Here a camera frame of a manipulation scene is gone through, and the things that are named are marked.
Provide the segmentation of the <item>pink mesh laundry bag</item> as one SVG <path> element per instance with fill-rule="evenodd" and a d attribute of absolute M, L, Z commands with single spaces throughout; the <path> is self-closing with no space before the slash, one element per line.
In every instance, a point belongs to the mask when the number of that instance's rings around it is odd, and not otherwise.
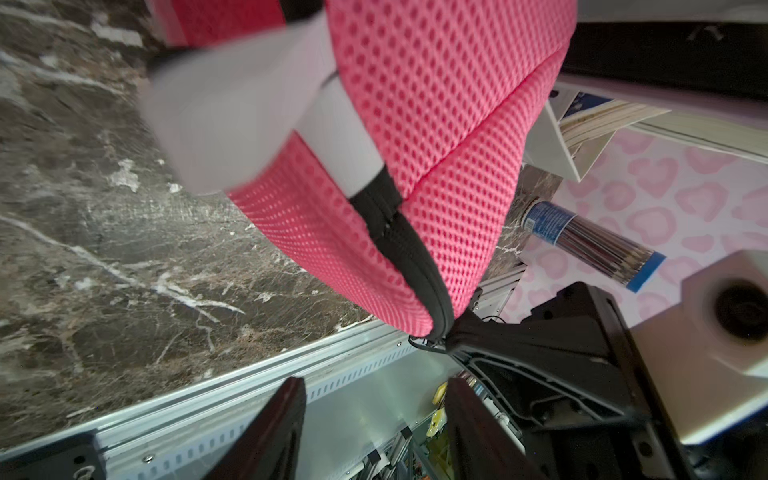
<path fill-rule="evenodd" d="M 152 1 L 142 116 L 178 182 L 417 338 L 494 254 L 573 1 Z"/>

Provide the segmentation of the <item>white file organizer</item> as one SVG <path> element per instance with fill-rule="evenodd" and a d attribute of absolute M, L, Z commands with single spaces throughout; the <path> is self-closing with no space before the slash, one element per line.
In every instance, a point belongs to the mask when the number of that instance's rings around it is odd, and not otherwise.
<path fill-rule="evenodd" d="M 636 102 L 555 89 L 527 136 L 524 163 L 580 182 L 618 130 L 668 112 Z"/>

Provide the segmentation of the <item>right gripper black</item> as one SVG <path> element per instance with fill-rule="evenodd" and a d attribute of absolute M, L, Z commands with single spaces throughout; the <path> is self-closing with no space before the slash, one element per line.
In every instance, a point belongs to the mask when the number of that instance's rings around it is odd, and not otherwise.
<path fill-rule="evenodd" d="M 447 353 L 517 425 L 530 479 L 690 479 L 686 452 L 607 292 L 582 282 L 517 324 L 462 315 Z"/>

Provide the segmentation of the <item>blue lid jar right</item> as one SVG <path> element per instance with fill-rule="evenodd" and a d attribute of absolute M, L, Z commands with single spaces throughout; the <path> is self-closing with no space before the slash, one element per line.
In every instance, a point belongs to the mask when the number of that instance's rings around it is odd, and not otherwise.
<path fill-rule="evenodd" d="M 666 257 L 549 201 L 531 201 L 522 226 L 534 237 L 637 293 Z"/>

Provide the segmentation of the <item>black binder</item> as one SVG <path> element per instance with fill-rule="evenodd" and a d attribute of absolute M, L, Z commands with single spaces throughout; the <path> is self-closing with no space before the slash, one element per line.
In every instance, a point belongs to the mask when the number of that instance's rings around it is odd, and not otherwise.
<path fill-rule="evenodd" d="M 561 71 L 765 103 L 767 26 L 580 23 Z"/>

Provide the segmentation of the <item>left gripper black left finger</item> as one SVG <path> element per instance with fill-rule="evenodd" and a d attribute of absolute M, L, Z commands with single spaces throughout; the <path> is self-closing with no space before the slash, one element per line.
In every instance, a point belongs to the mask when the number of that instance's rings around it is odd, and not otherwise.
<path fill-rule="evenodd" d="M 305 381 L 287 378 L 204 479 L 294 479 L 306 400 Z"/>

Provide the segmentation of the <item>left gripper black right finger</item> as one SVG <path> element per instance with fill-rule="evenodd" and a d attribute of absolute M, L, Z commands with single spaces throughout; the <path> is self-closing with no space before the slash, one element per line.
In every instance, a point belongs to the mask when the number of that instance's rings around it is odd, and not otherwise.
<path fill-rule="evenodd" d="M 455 479 L 531 478 L 522 451 L 465 380 L 448 380 L 445 409 Z"/>

